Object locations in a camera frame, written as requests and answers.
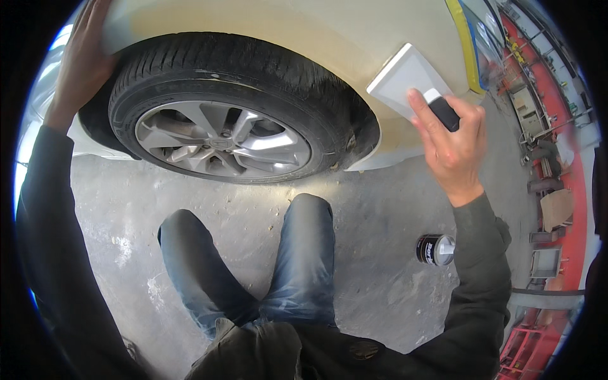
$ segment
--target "wheel center cap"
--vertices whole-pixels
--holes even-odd
[[[225,150],[232,146],[232,142],[226,139],[211,139],[209,145],[219,150]]]

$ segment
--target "dark sleeve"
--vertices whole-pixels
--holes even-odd
[[[509,321],[511,271],[505,251],[511,235],[485,194],[454,209],[454,218],[460,284],[452,291],[443,333],[409,355],[437,375],[491,379]]]
[[[144,378],[91,270],[70,187],[73,147],[67,136],[40,128],[16,215],[24,272],[46,326],[80,377]]]

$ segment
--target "tire sidewall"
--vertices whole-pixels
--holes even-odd
[[[253,78],[202,70],[162,73],[126,86],[112,97],[108,115],[112,130],[133,153],[160,167],[181,174],[232,183],[272,183],[302,178],[327,169],[342,157],[346,140],[338,136],[331,119],[335,115],[323,104],[300,99],[285,88]],[[211,100],[229,103],[266,114],[290,126],[311,148],[309,161],[298,170],[266,178],[240,178],[197,173],[170,165],[143,149],[136,139],[135,125],[148,110],[171,102]]]

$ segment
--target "car fender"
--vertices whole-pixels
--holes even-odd
[[[403,44],[416,46],[455,95],[480,101],[469,90],[458,30],[444,1],[118,0],[104,25],[103,44],[114,53],[181,32],[232,33],[274,43],[348,83],[367,102],[381,132],[374,150],[348,170],[388,167],[422,153],[415,128],[365,91]]]

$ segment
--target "tire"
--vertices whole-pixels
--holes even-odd
[[[343,160],[353,137],[353,94],[326,69],[280,46],[223,33],[180,33],[128,58],[108,115],[118,140],[148,162],[199,178],[261,184],[320,173]],[[266,114],[298,132],[310,157],[296,171],[260,178],[215,176],[169,164],[142,148],[136,123],[152,108],[183,100],[230,103]]]

